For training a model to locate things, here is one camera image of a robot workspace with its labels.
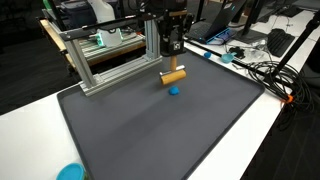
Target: floor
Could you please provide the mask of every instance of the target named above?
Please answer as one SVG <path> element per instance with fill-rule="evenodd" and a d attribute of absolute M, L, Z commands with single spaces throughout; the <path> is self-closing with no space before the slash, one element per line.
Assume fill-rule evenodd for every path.
<path fill-rule="evenodd" d="M 196 14 L 198 4 L 198 0 L 189 0 L 189 12 Z M 213 21 L 219 9 L 218 4 L 209 3 L 202 17 Z M 5 53 L 0 54 L 0 115 L 76 83 L 57 48 L 33 27 L 17 38 L 4 36 L 7 44 Z M 276 123 L 242 179 L 319 179 L 320 106 L 314 113 L 299 113 L 286 131 L 279 131 Z"/>

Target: computer monitor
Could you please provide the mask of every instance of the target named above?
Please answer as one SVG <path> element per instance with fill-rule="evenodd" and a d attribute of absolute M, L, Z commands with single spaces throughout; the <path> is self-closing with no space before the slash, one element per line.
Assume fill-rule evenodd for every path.
<path fill-rule="evenodd" d="M 244 29 L 237 33 L 235 39 L 246 44 L 251 44 L 259 39 L 265 38 L 267 36 L 266 34 L 250 28 L 252 24 L 272 15 L 277 9 L 270 7 L 276 2 L 276 0 L 254 0 Z"/>

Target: black mat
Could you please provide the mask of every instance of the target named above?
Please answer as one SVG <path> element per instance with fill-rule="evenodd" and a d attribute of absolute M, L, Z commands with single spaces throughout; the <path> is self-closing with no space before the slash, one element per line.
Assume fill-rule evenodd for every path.
<path fill-rule="evenodd" d="M 187 78 L 170 96 L 168 60 L 93 97 L 58 95 L 82 161 L 95 180 L 187 178 L 264 88 L 204 58 L 179 56 Z"/>

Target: blue object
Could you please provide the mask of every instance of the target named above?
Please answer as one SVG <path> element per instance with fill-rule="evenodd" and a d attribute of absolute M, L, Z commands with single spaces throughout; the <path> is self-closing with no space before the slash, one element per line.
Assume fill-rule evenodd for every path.
<path fill-rule="evenodd" d="M 224 54 L 224 55 L 222 55 L 221 56 L 221 60 L 222 60 L 222 62 L 224 62 L 224 63 L 230 63 L 231 61 L 233 61 L 233 59 L 234 59 L 234 56 L 236 55 L 237 53 L 235 53 L 235 52 L 233 52 L 233 53 L 231 53 L 231 54 Z"/>
<path fill-rule="evenodd" d="M 84 180 L 85 172 L 81 164 L 72 163 L 64 167 L 57 176 L 57 180 Z"/>
<path fill-rule="evenodd" d="M 205 58 L 210 58 L 211 57 L 211 53 L 210 52 L 205 52 L 204 54 L 203 54 L 203 56 L 205 57 Z"/>
<path fill-rule="evenodd" d="M 177 95 L 179 93 L 180 93 L 180 91 L 179 91 L 179 88 L 177 86 L 172 86 L 169 89 L 169 94 L 172 95 L 172 96 Z"/>

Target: white table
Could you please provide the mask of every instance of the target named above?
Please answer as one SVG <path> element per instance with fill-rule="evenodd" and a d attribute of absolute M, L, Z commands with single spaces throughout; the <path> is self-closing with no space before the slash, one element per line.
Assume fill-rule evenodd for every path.
<path fill-rule="evenodd" d="M 303 12 L 292 18 L 290 24 L 293 26 L 288 28 L 288 33 L 298 36 L 312 16 L 310 12 Z M 257 24 L 254 29 L 268 33 L 274 20 L 275 17 L 271 17 L 269 23 Z M 279 17 L 274 28 L 285 28 L 286 24 L 287 19 Z M 310 38 L 317 40 L 319 35 L 320 30 L 317 29 Z M 314 41 L 307 40 L 289 64 L 300 70 L 314 45 Z M 196 53 L 204 53 L 194 46 L 186 44 L 186 47 Z M 223 47 L 206 47 L 224 53 Z M 263 58 L 259 61 L 268 60 L 267 56 Z M 231 64 L 222 64 L 218 57 L 211 57 L 211 60 L 246 75 L 245 70 L 236 70 Z M 56 95 L 57 93 L 0 116 L 0 179 L 53 180 L 65 165 L 81 163 Z M 190 179 L 239 179 L 280 110 L 279 99 L 267 91 L 263 93 L 199 165 Z"/>

